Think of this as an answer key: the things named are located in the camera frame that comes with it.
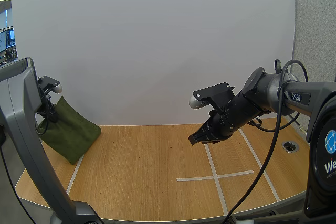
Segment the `metal hole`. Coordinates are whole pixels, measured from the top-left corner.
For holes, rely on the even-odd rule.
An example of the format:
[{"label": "metal hole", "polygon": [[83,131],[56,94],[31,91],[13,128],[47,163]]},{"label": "metal hole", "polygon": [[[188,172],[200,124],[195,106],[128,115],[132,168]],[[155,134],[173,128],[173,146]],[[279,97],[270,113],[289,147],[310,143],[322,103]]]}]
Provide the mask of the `metal hole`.
[{"label": "metal hole", "polygon": [[296,142],[283,142],[282,147],[288,153],[297,152],[299,150],[299,145]]}]

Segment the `green bag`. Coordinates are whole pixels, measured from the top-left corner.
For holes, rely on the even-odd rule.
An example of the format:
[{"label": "green bag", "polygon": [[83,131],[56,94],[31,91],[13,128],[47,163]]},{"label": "green bag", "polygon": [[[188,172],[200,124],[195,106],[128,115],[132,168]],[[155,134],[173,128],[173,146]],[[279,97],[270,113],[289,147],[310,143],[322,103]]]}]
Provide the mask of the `green bag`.
[{"label": "green bag", "polygon": [[[98,138],[101,128],[78,114],[63,96],[55,110],[57,123],[49,121],[46,133],[40,138],[74,165]],[[38,127],[40,132],[44,131],[46,124],[44,119]]]}]

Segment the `white backdrop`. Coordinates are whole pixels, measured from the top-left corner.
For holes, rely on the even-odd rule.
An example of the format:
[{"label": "white backdrop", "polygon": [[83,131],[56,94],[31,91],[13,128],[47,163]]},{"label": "white backdrop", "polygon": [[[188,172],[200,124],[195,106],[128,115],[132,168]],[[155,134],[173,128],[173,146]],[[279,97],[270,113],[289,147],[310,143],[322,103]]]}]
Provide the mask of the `white backdrop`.
[{"label": "white backdrop", "polygon": [[188,106],[194,90],[228,82],[237,93],[292,55],[294,0],[12,2],[19,57],[97,124],[203,123],[210,108]]}]

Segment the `wooden table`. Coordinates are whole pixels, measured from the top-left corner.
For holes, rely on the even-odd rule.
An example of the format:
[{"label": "wooden table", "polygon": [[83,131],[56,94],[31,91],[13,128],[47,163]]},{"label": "wooden table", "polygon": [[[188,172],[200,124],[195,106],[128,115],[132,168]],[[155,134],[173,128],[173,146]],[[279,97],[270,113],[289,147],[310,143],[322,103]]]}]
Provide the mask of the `wooden table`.
[{"label": "wooden table", "polygon": [[[271,129],[275,122],[265,119],[263,126]],[[74,166],[43,146],[70,198],[86,201],[101,218],[170,221],[221,216],[252,183],[273,134],[245,125],[228,140],[191,146],[187,137],[199,126],[102,126],[99,138]],[[295,141],[300,150],[287,153],[281,146],[284,141]],[[308,160],[309,146],[299,134],[291,126],[280,131],[267,174],[236,211],[304,191]],[[16,190],[20,198],[48,206],[26,171]]]}]

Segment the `logo sticker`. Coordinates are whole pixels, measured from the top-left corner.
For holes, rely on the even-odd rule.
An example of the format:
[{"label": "logo sticker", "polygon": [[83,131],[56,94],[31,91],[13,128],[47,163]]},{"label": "logo sticker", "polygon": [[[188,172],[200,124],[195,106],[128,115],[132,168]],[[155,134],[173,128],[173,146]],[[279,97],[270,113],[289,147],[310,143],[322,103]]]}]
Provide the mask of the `logo sticker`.
[{"label": "logo sticker", "polygon": [[333,154],[336,151],[336,131],[330,130],[325,139],[327,152]]}]

